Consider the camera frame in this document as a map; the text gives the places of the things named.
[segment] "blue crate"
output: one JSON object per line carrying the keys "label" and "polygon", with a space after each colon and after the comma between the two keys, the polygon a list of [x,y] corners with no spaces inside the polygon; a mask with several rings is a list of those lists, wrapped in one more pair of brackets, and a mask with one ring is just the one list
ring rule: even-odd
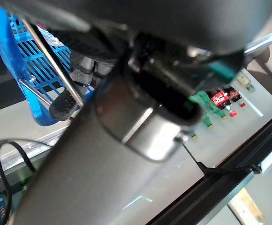
{"label": "blue crate", "polygon": [[[66,71],[69,72],[70,50],[65,46],[51,47],[59,57]],[[48,59],[39,50],[20,19],[14,15],[8,15],[1,7],[0,56],[23,91],[34,120],[42,126],[58,122],[50,117],[49,111],[37,97],[18,81],[19,79],[25,79],[30,86],[36,88],[51,101],[60,94],[60,91],[64,88],[64,84],[56,75]],[[30,81],[31,76],[34,76],[36,81]],[[88,89],[90,92],[86,97],[89,97],[93,92],[92,88]]]}

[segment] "metal rod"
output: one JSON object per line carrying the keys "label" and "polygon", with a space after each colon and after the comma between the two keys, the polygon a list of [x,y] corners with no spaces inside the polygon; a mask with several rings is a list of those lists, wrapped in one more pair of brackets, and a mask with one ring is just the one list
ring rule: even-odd
{"label": "metal rod", "polygon": [[28,90],[33,92],[41,101],[43,101],[48,106],[50,106],[52,104],[52,102],[47,97],[45,97],[43,94],[41,94],[37,89],[29,86],[29,84],[27,83],[26,80],[20,79],[19,83],[21,83],[24,87],[26,87]]}
{"label": "metal rod", "polygon": [[251,55],[255,52],[259,52],[260,50],[264,50],[272,43],[272,33],[264,36],[261,39],[256,41],[252,41],[245,46],[244,54],[246,56]]}
{"label": "metal rod", "polygon": [[26,26],[27,30],[31,33],[34,41],[43,52],[43,54],[47,57],[47,59],[52,64],[54,70],[63,81],[64,85],[66,86],[69,93],[75,99],[77,104],[82,107],[84,105],[84,96],[74,87],[74,82],[65,71],[64,67],[60,63],[58,57],[50,48],[49,44],[46,42],[40,31],[38,30],[37,26],[30,24],[25,19],[22,19],[23,24]]}

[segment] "electrical wire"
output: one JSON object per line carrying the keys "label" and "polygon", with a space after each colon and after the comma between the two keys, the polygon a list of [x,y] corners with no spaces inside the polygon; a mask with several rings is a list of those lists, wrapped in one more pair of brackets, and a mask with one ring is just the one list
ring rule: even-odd
{"label": "electrical wire", "polygon": [[47,147],[52,147],[51,145],[45,143],[45,142],[41,142],[41,141],[35,141],[29,138],[8,138],[8,139],[0,139],[0,142],[12,142],[12,141],[22,141],[22,142],[33,142],[33,143],[37,143],[37,144],[42,144],[45,145]]}
{"label": "electrical wire", "polygon": [[[32,162],[30,161],[28,155],[26,154],[26,152],[23,150],[23,148],[16,142],[14,142],[13,140],[19,140],[19,141],[28,141],[28,142],[34,142],[34,143],[39,143],[48,147],[51,147],[50,145],[43,143],[43,142],[39,142],[39,141],[34,141],[34,140],[30,140],[30,139],[23,139],[23,138],[14,138],[14,139],[2,139],[0,140],[0,150],[2,148],[3,145],[5,144],[10,144],[12,145],[14,148],[16,148],[18,150],[18,152],[20,153],[20,155],[22,156],[24,162],[26,163],[27,167],[31,170],[32,173],[36,172],[35,167],[33,166]],[[1,164],[1,159],[0,159],[0,177],[2,179],[2,182],[5,186],[6,189],[6,199],[7,199],[7,208],[5,210],[5,214],[3,215],[3,221],[1,223],[1,225],[5,225],[9,219],[10,216],[10,212],[11,212],[11,206],[12,206],[12,191],[11,191],[11,186],[5,176],[2,164]]]}

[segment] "screw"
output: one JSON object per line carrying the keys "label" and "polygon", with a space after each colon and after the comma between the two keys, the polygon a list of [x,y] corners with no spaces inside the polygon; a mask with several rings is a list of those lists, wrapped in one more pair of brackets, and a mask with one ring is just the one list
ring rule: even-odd
{"label": "screw", "polygon": [[36,81],[36,77],[34,75],[30,76],[30,82],[35,82]]}

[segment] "red label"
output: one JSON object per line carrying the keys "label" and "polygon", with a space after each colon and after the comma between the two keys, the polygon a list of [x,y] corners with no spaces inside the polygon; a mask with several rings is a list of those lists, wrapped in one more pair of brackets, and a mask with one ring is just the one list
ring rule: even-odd
{"label": "red label", "polygon": [[238,91],[236,91],[236,90],[230,91],[230,93],[229,93],[230,99],[233,99],[234,97],[237,97],[237,96],[239,96]]}
{"label": "red label", "polygon": [[223,104],[227,100],[229,100],[227,93],[224,93],[223,91],[218,92],[211,98],[211,101],[214,102],[216,106]]}

